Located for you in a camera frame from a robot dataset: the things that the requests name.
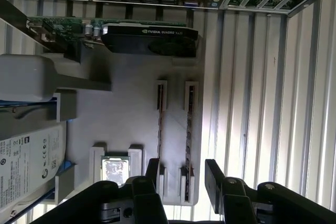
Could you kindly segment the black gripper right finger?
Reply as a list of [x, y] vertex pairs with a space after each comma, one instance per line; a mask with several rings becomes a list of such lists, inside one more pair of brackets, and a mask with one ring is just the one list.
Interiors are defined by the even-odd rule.
[[274, 182], [250, 188], [226, 177], [214, 159], [205, 160], [205, 187], [224, 223], [335, 223], [335, 212]]

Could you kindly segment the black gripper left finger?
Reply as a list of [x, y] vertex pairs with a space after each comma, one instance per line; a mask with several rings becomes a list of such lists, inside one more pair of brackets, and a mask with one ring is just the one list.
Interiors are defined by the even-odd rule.
[[39, 218], [39, 223], [164, 223], [165, 212], [156, 191], [160, 160], [149, 161], [144, 176], [119, 187], [99, 181]]

